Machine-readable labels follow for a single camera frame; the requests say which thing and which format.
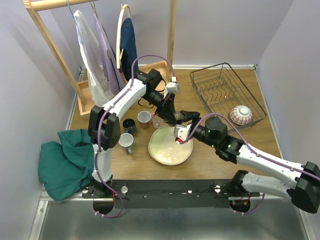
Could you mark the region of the green cloth pile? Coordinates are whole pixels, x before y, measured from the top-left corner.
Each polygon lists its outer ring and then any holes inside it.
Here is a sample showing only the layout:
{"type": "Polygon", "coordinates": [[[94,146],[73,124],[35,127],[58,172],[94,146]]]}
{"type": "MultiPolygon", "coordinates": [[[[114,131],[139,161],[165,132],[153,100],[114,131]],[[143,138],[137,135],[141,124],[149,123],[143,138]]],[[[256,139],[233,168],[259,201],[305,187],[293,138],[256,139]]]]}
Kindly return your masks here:
{"type": "Polygon", "coordinates": [[[41,145],[38,176],[47,194],[60,202],[92,182],[94,148],[86,129],[57,133],[59,142],[41,145]]]}

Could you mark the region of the orange rimmed bird plate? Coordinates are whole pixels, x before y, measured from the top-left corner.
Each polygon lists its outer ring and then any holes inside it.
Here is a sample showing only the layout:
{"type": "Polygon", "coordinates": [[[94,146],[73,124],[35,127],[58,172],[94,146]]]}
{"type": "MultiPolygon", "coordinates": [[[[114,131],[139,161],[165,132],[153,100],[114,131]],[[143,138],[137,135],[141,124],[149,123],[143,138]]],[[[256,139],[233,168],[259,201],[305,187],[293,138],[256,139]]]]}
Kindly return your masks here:
{"type": "Polygon", "coordinates": [[[158,151],[160,149],[160,144],[158,142],[148,142],[148,152],[149,155],[152,157],[153,160],[159,162],[158,160],[158,151]]]}

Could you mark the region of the dark ceramic bowl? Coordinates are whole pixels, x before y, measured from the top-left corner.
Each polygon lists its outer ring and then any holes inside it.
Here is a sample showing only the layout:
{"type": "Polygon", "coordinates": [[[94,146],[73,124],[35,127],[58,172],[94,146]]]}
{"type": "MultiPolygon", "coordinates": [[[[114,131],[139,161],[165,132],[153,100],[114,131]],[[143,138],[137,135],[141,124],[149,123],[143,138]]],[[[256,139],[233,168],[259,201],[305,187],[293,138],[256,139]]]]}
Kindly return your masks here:
{"type": "Polygon", "coordinates": [[[178,111],[174,113],[173,125],[181,125],[186,122],[186,117],[183,111],[178,111]]]}

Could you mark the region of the clear drinking glass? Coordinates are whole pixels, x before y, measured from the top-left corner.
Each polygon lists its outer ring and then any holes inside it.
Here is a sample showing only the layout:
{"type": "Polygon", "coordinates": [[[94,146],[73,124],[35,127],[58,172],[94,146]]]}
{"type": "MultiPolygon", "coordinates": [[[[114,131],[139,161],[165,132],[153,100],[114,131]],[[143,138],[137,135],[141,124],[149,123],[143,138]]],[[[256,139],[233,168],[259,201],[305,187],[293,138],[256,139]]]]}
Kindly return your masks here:
{"type": "Polygon", "coordinates": [[[156,129],[160,128],[164,122],[164,120],[157,115],[154,115],[151,120],[153,127],[156,129]]]}

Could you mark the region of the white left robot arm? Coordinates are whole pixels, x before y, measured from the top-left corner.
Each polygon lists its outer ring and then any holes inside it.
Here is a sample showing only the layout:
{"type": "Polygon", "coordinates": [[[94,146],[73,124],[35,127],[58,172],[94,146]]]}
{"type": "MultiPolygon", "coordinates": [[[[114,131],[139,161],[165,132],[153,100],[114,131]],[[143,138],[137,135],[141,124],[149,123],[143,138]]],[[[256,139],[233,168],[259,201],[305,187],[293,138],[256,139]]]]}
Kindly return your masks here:
{"type": "Polygon", "coordinates": [[[94,162],[92,177],[95,181],[93,191],[101,198],[111,191],[108,181],[112,177],[112,153],[121,137],[120,120],[138,99],[143,98],[157,107],[156,114],[170,125],[179,120],[175,110],[175,93],[156,91],[160,72],[153,69],[149,73],[138,71],[126,86],[102,107],[94,106],[89,117],[88,134],[93,144],[94,162]]]}

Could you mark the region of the grey blue mug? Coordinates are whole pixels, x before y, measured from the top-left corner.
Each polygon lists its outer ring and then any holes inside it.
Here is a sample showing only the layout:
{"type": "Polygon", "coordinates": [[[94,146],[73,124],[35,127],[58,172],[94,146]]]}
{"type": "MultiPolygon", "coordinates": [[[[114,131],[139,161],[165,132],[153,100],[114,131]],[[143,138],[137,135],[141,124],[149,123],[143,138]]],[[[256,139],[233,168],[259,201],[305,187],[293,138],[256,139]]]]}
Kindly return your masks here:
{"type": "Polygon", "coordinates": [[[132,146],[134,143],[134,137],[130,133],[123,133],[118,141],[119,145],[127,149],[129,154],[132,154],[132,146]]]}

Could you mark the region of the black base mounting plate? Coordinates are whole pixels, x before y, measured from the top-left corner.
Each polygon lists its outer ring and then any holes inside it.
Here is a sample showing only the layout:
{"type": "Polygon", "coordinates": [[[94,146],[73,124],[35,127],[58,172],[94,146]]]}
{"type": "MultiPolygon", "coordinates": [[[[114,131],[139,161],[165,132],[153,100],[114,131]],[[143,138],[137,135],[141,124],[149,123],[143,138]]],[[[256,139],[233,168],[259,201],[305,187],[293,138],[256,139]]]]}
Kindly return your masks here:
{"type": "Polygon", "coordinates": [[[234,199],[258,197],[231,179],[113,179],[104,186],[98,181],[87,186],[83,198],[113,203],[117,209],[228,208],[234,199]]]}

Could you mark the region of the dark blue mug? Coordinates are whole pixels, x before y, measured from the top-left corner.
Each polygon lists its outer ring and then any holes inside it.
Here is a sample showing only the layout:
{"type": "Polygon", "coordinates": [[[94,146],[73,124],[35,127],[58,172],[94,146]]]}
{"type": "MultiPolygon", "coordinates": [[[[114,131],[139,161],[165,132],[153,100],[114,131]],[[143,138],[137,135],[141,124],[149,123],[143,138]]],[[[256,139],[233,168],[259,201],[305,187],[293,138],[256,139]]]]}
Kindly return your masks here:
{"type": "Polygon", "coordinates": [[[122,126],[124,128],[124,132],[134,135],[137,132],[137,126],[133,119],[127,118],[123,121],[122,126]]]}

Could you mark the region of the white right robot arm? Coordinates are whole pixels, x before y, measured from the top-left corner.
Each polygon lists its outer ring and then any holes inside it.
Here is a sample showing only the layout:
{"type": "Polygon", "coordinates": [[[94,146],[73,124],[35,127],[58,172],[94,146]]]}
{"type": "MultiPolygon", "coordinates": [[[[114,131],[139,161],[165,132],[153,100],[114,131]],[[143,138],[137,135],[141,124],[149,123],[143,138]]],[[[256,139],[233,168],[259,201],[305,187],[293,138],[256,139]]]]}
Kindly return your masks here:
{"type": "Polygon", "coordinates": [[[242,135],[229,135],[223,115],[210,113],[200,117],[199,112],[184,111],[176,115],[174,136],[184,144],[197,139],[215,149],[215,154],[226,162],[258,169],[267,176],[248,171],[234,177],[230,191],[241,196],[247,193],[262,193],[289,199],[299,209],[315,214],[320,207],[320,168],[313,162],[291,162],[267,154],[249,144],[242,135]]]}

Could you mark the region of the pink mug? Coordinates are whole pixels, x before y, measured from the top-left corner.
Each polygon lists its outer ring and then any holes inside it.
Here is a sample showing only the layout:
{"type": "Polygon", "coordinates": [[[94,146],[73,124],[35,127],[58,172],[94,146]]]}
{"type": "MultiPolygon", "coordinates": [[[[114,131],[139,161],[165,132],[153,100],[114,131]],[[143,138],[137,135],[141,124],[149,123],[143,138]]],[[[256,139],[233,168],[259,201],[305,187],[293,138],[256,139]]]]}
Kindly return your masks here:
{"type": "Polygon", "coordinates": [[[149,111],[141,111],[137,115],[137,120],[142,129],[147,129],[152,126],[153,114],[149,111]]]}

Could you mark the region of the cream plate with branch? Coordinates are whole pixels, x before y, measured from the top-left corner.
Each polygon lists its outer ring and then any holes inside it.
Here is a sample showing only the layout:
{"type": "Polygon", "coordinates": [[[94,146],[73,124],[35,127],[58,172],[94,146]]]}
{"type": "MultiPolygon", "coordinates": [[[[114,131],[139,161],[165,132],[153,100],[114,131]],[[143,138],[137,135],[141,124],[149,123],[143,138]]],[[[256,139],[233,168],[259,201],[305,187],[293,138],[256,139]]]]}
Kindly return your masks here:
{"type": "Polygon", "coordinates": [[[193,151],[193,141],[178,144],[174,137],[174,126],[162,126],[150,137],[150,142],[159,143],[160,149],[157,158],[159,163],[167,166],[175,166],[185,162],[193,151]]]}

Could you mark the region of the lavender hanging garment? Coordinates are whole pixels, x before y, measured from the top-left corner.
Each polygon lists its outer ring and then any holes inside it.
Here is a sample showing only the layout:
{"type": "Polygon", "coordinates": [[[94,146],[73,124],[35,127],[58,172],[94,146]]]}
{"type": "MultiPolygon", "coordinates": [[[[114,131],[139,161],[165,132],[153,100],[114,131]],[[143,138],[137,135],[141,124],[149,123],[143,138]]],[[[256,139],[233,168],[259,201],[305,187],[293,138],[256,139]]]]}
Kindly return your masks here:
{"type": "Polygon", "coordinates": [[[107,33],[102,26],[97,14],[94,15],[96,37],[98,40],[104,76],[107,78],[109,88],[113,95],[117,95],[124,87],[125,83],[117,68],[116,54],[109,43],[107,33]]]}

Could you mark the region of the navy hanging garment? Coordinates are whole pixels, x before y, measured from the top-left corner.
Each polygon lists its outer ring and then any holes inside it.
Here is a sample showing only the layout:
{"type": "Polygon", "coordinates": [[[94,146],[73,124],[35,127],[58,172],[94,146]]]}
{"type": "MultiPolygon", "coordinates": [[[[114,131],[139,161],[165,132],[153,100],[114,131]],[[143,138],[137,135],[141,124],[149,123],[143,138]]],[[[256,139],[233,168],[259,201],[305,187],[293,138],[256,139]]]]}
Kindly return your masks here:
{"type": "Polygon", "coordinates": [[[124,77],[129,81],[132,77],[131,69],[134,60],[138,57],[134,26],[131,18],[126,18],[121,27],[121,44],[123,49],[121,67],[124,77]]]}

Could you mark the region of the cream round hanger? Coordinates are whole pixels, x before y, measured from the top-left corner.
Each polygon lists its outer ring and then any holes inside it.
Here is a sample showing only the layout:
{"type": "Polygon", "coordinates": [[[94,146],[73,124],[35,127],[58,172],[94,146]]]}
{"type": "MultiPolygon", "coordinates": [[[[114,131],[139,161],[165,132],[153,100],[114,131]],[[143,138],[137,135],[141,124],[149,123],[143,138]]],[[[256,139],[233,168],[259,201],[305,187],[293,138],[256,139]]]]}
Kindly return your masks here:
{"type": "Polygon", "coordinates": [[[121,4],[121,10],[117,22],[117,33],[116,33],[116,67],[121,68],[121,59],[123,55],[123,49],[121,48],[122,39],[122,25],[124,22],[125,11],[127,11],[127,17],[131,17],[131,8],[128,4],[121,4]]]}

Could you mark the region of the white hanging garment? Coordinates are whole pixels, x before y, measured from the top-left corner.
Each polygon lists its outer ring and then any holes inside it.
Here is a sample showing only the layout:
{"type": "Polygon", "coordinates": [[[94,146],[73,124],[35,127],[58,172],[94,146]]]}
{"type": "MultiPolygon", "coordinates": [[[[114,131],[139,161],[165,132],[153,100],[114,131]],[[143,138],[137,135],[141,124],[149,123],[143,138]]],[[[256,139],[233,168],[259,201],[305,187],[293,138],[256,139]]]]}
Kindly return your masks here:
{"type": "Polygon", "coordinates": [[[73,14],[82,61],[88,73],[88,85],[95,105],[101,107],[109,102],[114,94],[111,84],[101,68],[102,55],[99,42],[80,10],[73,14]]]}

